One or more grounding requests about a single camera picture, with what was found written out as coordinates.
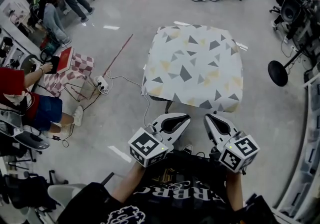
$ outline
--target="chair leg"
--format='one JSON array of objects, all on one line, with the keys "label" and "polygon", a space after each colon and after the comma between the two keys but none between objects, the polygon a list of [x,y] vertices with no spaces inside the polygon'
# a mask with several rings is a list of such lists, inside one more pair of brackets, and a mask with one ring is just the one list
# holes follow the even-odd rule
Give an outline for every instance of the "chair leg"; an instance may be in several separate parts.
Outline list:
[{"label": "chair leg", "polygon": [[165,107],[166,107],[166,108],[165,108],[165,109],[166,109],[166,110],[165,110],[165,113],[166,113],[166,114],[168,114],[168,111],[169,111],[169,108],[170,108],[171,105],[172,105],[172,101],[168,100],[168,101],[166,102],[166,106],[165,106]]}]

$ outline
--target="hand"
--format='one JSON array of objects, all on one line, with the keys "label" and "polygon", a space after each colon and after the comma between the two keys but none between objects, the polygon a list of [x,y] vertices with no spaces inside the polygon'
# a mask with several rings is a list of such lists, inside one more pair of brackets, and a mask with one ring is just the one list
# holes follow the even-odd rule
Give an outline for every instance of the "hand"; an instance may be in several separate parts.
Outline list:
[{"label": "hand", "polygon": [[46,74],[48,72],[50,72],[52,70],[54,66],[52,65],[52,63],[46,63],[43,66],[41,66],[41,68],[43,69],[43,72]]}]

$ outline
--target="desk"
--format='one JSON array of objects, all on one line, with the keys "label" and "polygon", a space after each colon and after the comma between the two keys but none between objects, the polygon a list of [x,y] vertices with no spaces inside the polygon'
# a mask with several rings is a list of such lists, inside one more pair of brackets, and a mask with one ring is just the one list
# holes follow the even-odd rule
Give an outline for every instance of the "desk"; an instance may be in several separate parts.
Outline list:
[{"label": "desk", "polygon": [[142,92],[156,100],[225,112],[242,100],[240,53],[226,30],[159,27],[144,72]]}]

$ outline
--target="geometric patterned tablecloth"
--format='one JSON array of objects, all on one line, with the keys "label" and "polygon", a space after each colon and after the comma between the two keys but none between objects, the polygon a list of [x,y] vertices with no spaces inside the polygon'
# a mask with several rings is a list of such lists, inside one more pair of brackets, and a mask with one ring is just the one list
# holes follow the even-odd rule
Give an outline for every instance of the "geometric patterned tablecloth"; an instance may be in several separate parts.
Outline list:
[{"label": "geometric patterned tablecloth", "polygon": [[239,48],[226,30],[159,27],[148,57],[144,94],[225,112],[233,112],[242,100]]},{"label": "geometric patterned tablecloth", "polygon": [[95,67],[94,59],[74,53],[69,70],[61,74],[45,74],[44,87],[54,96],[59,97],[64,85],[72,80],[86,79]]}]

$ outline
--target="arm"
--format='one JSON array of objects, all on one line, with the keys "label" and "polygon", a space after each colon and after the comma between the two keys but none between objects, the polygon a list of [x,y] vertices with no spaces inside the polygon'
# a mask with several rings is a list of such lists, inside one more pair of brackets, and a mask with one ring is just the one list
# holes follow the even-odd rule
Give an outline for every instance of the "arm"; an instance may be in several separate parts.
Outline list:
[{"label": "arm", "polygon": [[143,166],[136,162],[120,185],[114,190],[112,197],[119,202],[125,202],[139,185],[145,170]]},{"label": "arm", "polygon": [[241,174],[228,171],[226,176],[226,194],[231,207],[234,211],[240,210],[244,207],[241,188]]},{"label": "arm", "polygon": [[52,67],[53,65],[51,63],[46,63],[35,72],[27,74],[24,77],[24,88],[26,89],[30,87],[32,84],[36,83],[37,80],[39,80],[43,74],[50,72],[52,70]]}]

